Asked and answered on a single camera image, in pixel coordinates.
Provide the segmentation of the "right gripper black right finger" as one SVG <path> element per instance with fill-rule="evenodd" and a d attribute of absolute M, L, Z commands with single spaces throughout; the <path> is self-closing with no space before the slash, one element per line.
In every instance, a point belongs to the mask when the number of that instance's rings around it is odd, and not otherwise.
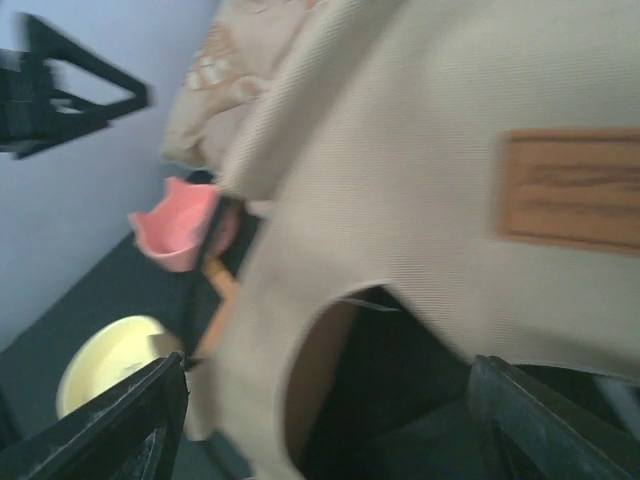
<path fill-rule="evenodd" d="M 468 384 L 482 460 L 491 479 L 637 479 L 639 441 L 499 357 L 478 356 Z"/>

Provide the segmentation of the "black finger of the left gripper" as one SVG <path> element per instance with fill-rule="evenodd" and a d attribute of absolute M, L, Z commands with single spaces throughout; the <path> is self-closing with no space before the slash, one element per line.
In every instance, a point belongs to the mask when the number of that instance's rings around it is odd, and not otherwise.
<path fill-rule="evenodd" d="M 127 72 L 105 61 L 40 17 L 23 14 L 27 51 L 20 59 L 20 73 L 27 89 L 27 105 L 38 123 L 105 123 L 141 110 L 149 105 L 147 86 Z M 52 101 L 62 90 L 58 87 L 49 60 L 66 62 L 124 89 L 129 96 L 109 104 L 90 103 L 76 114 L 56 110 Z"/>

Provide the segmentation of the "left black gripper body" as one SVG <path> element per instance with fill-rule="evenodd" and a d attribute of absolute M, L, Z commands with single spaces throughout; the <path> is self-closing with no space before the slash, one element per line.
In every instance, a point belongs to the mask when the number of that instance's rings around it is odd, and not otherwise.
<path fill-rule="evenodd" d="M 1 51 L 1 151 L 17 160 L 108 126 L 96 104 L 57 87 L 43 57 Z"/>

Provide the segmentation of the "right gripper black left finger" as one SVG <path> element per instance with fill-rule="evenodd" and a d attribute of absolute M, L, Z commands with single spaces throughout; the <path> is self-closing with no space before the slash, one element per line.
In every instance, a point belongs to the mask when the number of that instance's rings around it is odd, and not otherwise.
<path fill-rule="evenodd" d="M 1 452 L 3 479 L 169 479 L 188 391 L 182 357 L 159 358 Z"/>

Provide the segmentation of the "beige patterned pillow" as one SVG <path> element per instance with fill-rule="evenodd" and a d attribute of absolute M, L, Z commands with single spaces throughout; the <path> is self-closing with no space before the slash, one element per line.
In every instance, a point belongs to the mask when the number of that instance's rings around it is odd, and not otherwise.
<path fill-rule="evenodd" d="M 320 1 L 223 1 L 194 54 L 161 147 L 169 161 L 218 173 L 254 103 Z"/>

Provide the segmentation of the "beige pet tent fabric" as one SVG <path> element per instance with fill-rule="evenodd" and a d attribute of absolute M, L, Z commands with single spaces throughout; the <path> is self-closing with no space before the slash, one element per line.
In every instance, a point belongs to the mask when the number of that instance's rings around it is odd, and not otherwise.
<path fill-rule="evenodd" d="M 327 1 L 220 184 L 271 204 L 213 354 L 258 479 L 301 477 L 375 288 L 463 364 L 639 376 L 635 1 Z"/>

